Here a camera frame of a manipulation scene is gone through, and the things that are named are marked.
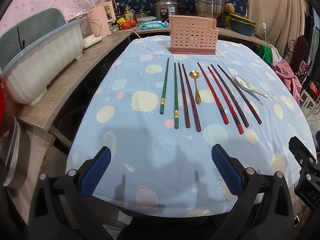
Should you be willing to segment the beige curtain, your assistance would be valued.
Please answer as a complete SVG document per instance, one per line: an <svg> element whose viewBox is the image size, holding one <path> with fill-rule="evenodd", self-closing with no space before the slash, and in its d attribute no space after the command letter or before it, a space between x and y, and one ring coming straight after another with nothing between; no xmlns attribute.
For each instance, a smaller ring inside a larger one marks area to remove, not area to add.
<svg viewBox="0 0 320 240"><path fill-rule="evenodd" d="M265 36L280 55L286 44L304 35L304 0L248 0L248 18L256 22L255 32Z"/></svg>

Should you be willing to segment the gold flower spoon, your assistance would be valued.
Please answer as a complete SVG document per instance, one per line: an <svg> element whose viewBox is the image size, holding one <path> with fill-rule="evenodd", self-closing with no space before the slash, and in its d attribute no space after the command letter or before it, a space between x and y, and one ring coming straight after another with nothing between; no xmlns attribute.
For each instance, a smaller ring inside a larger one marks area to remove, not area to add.
<svg viewBox="0 0 320 240"><path fill-rule="evenodd" d="M197 87L197 79L200 77L199 72L197 72L196 70L192 70L189 72L189 76L193 79L194 81L194 86L195 86L195 101L197 104L201 103L201 97L199 94L199 90Z"/></svg>

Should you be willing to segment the dark maroon chopstick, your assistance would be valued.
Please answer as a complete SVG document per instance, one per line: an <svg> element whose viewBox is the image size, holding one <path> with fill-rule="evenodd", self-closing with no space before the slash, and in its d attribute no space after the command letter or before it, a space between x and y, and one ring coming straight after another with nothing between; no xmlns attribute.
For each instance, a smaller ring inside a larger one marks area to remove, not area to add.
<svg viewBox="0 0 320 240"><path fill-rule="evenodd" d="M180 83L181 83L181 94L182 94L182 101L183 101L185 127L186 128L190 128L190 118L189 118L188 104L187 104L187 98L186 98L186 94L185 94L185 87L184 87L184 82L183 82L183 76L182 76L182 70L181 70L180 63L178 63L178 70L179 70Z"/></svg>
<svg viewBox="0 0 320 240"><path fill-rule="evenodd" d="M189 82L188 77L187 77L187 72L185 70L184 64L182 64L182 68L183 68L183 73L184 73L184 77L185 77L186 84L187 84L187 89L188 89L188 93L189 93L191 109L193 111L196 131L197 132L201 132L201 124L200 124L200 120L199 120L199 115L198 115L198 112L197 112L195 99L194 99L194 96L193 96L193 92L192 92L192 89L191 89L190 82Z"/></svg>

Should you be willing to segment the stainless steel steamer pot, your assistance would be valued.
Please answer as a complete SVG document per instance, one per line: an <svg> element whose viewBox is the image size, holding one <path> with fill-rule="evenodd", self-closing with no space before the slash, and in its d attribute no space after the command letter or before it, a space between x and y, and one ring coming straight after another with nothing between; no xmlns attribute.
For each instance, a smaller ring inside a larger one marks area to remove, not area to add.
<svg viewBox="0 0 320 240"><path fill-rule="evenodd" d="M222 21L225 10L225 0L195 0L195 7L197 16Z"/></svg>

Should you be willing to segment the pink perforated utensil holder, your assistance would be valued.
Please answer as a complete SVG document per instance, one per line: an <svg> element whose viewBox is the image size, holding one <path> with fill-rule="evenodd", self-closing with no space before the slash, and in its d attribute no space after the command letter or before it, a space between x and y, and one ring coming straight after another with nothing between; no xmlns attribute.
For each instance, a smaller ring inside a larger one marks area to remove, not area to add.
<svg viewBox="0 0 320 240"><path fill-rule="evenodd" d="M173 54L215 55L219 30L216 20L198 16L170 16Z"/></svg>

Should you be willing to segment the red tomato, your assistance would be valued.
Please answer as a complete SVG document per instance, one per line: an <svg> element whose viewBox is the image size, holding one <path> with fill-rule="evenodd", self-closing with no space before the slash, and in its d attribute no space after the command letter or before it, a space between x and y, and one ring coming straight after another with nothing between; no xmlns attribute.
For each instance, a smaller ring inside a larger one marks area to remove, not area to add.
<svg viewBox="0 0 320 240"><path fill-rule="evenodd" d="M131 27L135 27L136 26L136 21L135 20L129 20L129 24L131 25Z"/></svg>
<svg viewBox="0 0 320 240"><path fill-rule="evenodd" d="M130 24L130 22L123 22L123 23L120 25L120 28L121 28L121 30L130 29L130 28L131 28L131 24Z"/></svg>

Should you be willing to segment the pink floral cloth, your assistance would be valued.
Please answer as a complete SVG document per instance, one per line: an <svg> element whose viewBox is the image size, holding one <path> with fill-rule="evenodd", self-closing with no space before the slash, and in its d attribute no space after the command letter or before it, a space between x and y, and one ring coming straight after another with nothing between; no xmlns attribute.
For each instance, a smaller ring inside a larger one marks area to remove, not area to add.
<svg viewBox="0 0 320 240"><path fill-rule="evenodd" d="M271 68L281 79L295 101L299 104L302 85L300 84L298 77L293 73L287 61L281 59L276 66L272 66Z"/></svg>

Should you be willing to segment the stacked yellow blue bowls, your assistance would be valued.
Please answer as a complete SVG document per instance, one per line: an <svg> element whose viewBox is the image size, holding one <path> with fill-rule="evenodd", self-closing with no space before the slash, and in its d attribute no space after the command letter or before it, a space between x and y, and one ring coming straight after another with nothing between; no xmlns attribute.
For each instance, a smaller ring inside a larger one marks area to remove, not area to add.
<svg viewBox="0 0 320 240"><path fill-rule="evenodd" d="M237 14L230 14L230 27L232 31L246 36L253 36L256 22Z"/></svg>

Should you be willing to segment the clear food container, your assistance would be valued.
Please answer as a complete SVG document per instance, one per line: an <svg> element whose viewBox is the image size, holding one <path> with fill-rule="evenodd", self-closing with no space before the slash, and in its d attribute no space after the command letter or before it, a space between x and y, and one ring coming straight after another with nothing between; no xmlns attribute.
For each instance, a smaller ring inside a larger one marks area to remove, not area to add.
<svg viewBox="0 0 320 240"><path fill-rule="evenodd" d="M152 22L152 21L155 21L157 20L156 17L154 16L146 16L146 17L140 17L137 19L137 23L138 24L144 24L144 23L148 23L148 22Z"/></svg>

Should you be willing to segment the pink electric kettle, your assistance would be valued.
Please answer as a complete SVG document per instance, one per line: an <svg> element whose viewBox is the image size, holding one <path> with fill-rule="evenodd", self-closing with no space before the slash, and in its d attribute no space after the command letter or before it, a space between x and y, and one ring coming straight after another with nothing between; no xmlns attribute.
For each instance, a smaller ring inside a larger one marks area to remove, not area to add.
<svg viewBox="0 0 320 240"><path fill-rule="evenodd" d="M111 34L110 23L116 20L111 1L97 5L88 11L91 27L95 36L106 37Z"/></svg>

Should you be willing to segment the red tomato right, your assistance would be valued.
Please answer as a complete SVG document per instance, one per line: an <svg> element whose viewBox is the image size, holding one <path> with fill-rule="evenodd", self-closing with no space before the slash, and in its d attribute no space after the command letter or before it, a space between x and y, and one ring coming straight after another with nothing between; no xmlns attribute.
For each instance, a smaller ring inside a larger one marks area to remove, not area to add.
<svg viewBox="0 0 320 240"><path fill-rule="evenodd" d="M135 20L129 20L129 24L131 25L131 27L135 27L136 26L136 21Z"/></svg>

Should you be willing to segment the green chopstick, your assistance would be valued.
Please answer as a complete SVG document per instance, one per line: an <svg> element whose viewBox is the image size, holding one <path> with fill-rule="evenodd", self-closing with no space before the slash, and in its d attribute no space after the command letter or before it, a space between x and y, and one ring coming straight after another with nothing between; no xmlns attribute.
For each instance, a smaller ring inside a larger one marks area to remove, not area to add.
<svg viewBox="0 0 320 240"><path fill-rule="evenodd" d="M179 106L178 106L178 87L177 87L177 68L174 63L174 99L175 99L175 129L179 128Z"/></svg>
<svg viewBox="0 0 320 240"><path fill-rule="evenodd" d="M166 65L164 82L163 82L163 90L162 90L161 105L160 105L160 114L164 114L165 96L166 96L166 91L167 91L168 70L169 70L169 58L167 58L167 65Z"/></svg>

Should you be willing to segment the yellow oil bottle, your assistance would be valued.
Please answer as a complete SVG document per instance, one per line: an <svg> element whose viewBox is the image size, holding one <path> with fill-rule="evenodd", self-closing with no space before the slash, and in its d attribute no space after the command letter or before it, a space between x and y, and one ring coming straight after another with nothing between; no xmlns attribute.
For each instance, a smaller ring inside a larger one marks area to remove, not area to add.
<svg viewBox="0 0 320 240"><path fill-rule="evenodd" d="M133 19L133 15L128 5L125 5L124 18L127 22Z"/></svg>

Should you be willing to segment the small steel pot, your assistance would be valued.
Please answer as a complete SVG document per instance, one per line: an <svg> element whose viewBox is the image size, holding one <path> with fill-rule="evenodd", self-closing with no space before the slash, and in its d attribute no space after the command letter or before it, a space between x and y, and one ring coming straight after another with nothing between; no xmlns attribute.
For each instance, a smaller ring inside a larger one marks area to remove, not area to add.
<svg viewBox="0 0 320 240"><path fill-rule="evenodd" d="M148 17L149 14L150 14L149 11L144 11L143 9L140 9L134 13L134 18L136 21L138 21L139 18Z"/></svg>

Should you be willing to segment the silver rice cooker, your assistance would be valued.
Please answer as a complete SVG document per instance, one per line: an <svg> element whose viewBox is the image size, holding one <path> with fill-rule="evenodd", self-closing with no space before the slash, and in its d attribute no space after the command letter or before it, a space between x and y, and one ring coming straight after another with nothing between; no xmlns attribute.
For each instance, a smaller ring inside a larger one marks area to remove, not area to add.
<svg viewBox="0 0 320 240"><path fill-rule="evenodd" d="M157 20L168 21L171 15L180 12L180 0L155 0L155 14Z"/></svg>

